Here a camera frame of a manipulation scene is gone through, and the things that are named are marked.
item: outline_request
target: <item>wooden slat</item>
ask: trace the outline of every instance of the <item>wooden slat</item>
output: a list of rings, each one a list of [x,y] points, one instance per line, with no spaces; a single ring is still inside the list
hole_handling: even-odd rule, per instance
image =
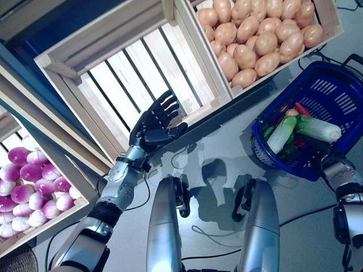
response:
[[[49,138],[53,139],[67,152],[102,175],[109,171],[109,166],[81,146],[64,129],[58,126],[49,116],[46,116],[37,106],[21,94],[6,78],[0,75],[1,99],[31,122]]]
[[[66,0],[36,0],[28,2],[1,22],[0,39],[8,41],[65,1]]]

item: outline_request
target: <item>basket handle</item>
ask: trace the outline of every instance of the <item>basket handle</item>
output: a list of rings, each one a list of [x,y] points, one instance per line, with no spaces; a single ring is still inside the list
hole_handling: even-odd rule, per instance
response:
[[[344,67],[351,60],[355,60],[356,62],[363,65],[363,58],[361,56],[357,55],[357,54],[351,54],[341,65]]]

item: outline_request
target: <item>floor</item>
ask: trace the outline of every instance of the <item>floor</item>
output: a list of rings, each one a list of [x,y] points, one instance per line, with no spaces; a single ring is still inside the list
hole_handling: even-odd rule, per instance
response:
[[[356,4],[354,0],[337,0],[337,5],[355,7]],[[351,53],[363,56],[363,9],[355,12],[339,10],[339,13],[345,33],[329,42],[323,53],[339,61],[345,60]],[[304,59],[301,63],[305,67],[313,60]],[[251,177],[265,177],[271,183],[280,222],[335,203],[334,195],[322,180],[311,182],[283,171],[266,170],[255,161],[250,151],[250,125],[300,72],[297,63],[291,64],[274,78],[257,104],[250,105],[228,121],[216,118],[208,126],[192,131],[187,138],[169,146],[168,151],[153,161],[155,167],[148,178],[151,199],[144,207],[122,215],[108,244],[111,255],[104,271],[145,271],[147,228],[153,197],[158,182],[168,174],[185,175],[194,194],[190,216],[185,219],[179,217],[183,257],[221,254],[240,248],[246,219],[236,223],[230,214],[236,189]],[[347,157],[362,173],[362,139]],[[146,186],[141,184],[135,189],[133,205],[142,203],[146,197]],[[50,256],[72,229],[70,227],[54,240]],[[281,272],[343,271],[341,256],[344,246],[334,238],[332,210],[283,226],[280,241]],[[48,241],[45,241],[34,248],[39,271],[44,271],[47,245]],[[188,260],[184,264],[187,269],[232,271],[239,258],[240,254],[235,253],[220,258]]]

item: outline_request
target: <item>onion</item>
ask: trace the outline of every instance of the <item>onion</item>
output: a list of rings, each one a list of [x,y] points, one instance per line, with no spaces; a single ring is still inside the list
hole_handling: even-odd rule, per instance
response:
[[[51,163],[48,163],[44,166],[41,175],[46,180],[55,180],[57,177],[61,176],[58,169]]]
[[[22,139],[22,143],[27,150],[36,151],[39,149],[36,142],[29,135]]]
[[[10,163],[0,169],[0,179],[6,181],[17,181],[19,178],[20,166]]]
[[[37,150],[29,153],[27,156],[27,162],[32,164],[44,165],[49,163],[48,158],[43,154],[43,152]]]
[[[69,193],[64,193],[58,197],[56,205],[59,210],[66,211],[74,206],[74,201]]]
[[[14,231],[11,227],[11,224],[4,224],[0,226],[0,236],[4,238],[10,238],[16,234],[18,234],[18,231]]]
[[[35,182],[41,179],[41,166],[28,163],[20,169],[20,177],[26,181]]]
[[[60,176],[54,181],[54,188],[56,191],[68,193],[70,184],[63,176]]]
[[[41,210],[34,211],[28,220],[28,224],[32,227],[39,227],[48,221]]]
[[[12,213],[18,217],[28,217],[32,212],[28,203],[16,205],[12,210]]]
[[[49,200],[46,204],[44,204],[41,211],[48,219],[53,219],[61,213],[61,211],[57,208],[55,200]]]
[[[40,210],[47,200],[41,195],[41,193],[33,193],[29,197],[29,208],[32,210]]]
[[[81,197],[81,193],[75,187],[69,188],[69,195],[73,199],[78,199]]]
[[[27,156],[30,153],[25,147],[14,147],[8,153],[7,157],[9,161],[15,163],[16,165],[25,165],[27,164]]]
[[[29,197],[34,193],[33,187],[29,185],[19,185],[11,191],[11,200],[17,204],[24,204],[29,201]]]
[[[12,211],[17,204],[11,200],[10,195],[6,197],[0,197],[0,212],[5,213]]]
[[[0,179],[0,196],[5,197],[11,193],[16,183],[13,181],[5,181]]]
[[[0,224],[10,223],[15,218],[11,211],[0,212]]]
[[[26,231],[30,228],[28,220],[28,217],[15,217],[14,220],[11,222],[11,227],[14,231]]]
[[[55,191],[54,188],[54,181],[52,180],[46,180],[44,178],[41,178],[40,180],[38,180],[35,185],[35,190],[39,193],[41,193],[42,195],[48,196],[50,194],[53,194]]]

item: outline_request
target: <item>blue basket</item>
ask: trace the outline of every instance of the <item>blue basket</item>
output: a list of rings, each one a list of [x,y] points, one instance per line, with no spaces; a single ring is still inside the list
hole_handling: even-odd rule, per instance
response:
[[[312,164],[317,155],[304,145],[288,161],[281,161],[268,147],[264,131],[276,124],[295,102],[304,106],[315,118],[341,128],[342,137],[332,144],[346,154],[363,135],[363,80],[345,66],[351,59],[361,64],[362,58],[351,55],[342,66],[314,62],[308,66],[257,118],[252,126],[251,147],[265,165],[316,181],[321,174]]]

